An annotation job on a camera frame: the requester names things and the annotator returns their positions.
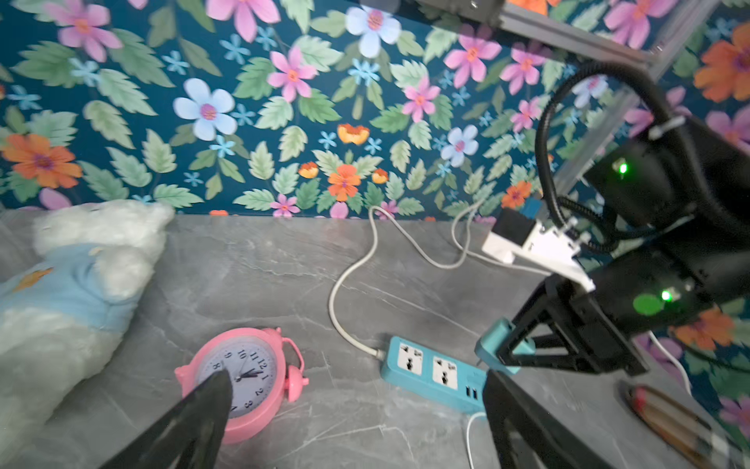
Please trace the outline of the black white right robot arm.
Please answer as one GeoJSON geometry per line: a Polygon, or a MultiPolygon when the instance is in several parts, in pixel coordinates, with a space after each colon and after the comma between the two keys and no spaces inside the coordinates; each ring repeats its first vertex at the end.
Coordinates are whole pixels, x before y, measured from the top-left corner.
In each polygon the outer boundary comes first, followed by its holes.
{"type": "Polygon", "coordinates": [[[513,320],[478,342],[491,369],[640,375],[648,368],[634,336],[683,326],[748,294],[749,156],[672,109],[642,70],[582,66],[545,107],[535,157],[557,246],[542,248],[543,229],[517,212],[497,218],[484,250],[525,256],[549,275],[513,320]],[[605,200],[597,213],[559,195],[547,156],[557,107],[577,85],[600,77],[629,87],[654,119],[587,172],[605,200]]]}

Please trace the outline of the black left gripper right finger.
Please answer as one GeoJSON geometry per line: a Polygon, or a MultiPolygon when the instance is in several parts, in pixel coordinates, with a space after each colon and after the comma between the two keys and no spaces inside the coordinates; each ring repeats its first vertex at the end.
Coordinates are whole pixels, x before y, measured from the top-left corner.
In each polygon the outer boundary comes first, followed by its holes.
{"type": "Polygon", "coordinates": [[[544,468],[609,468],[611,465],[564,427],[509,375],[488,371],[482,401],[503,468],[522,468],[513,436],[544,468]]]}

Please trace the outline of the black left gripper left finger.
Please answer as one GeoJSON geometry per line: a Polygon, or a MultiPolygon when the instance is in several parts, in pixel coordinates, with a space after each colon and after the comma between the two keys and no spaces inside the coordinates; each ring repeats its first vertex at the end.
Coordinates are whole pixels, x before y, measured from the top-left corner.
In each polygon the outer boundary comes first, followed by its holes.
{"type": "Polygon", "coordinates": [[[105,468],[212,468],[229,422],[228,371],[209,376],[105,468]]]}

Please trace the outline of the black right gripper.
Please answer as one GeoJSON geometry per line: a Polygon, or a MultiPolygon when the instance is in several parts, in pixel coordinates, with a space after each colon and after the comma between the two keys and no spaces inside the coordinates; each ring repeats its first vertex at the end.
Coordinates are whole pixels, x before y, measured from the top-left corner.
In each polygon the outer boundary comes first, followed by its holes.
{"type": "Polygon", "coordinates": [[[641,375],[648,371],[646,361],[592,294],[581,293],[573,281],[559,275],[537,285],[513,325],[509,349],[497,352],[506,367],[587,374],[625,371],[641,375]],[[539,326],[547,326],[550,332],[532,337],[539,326]],[[515,353],[527,341],[534,343],[535,353],[515,353]]]}

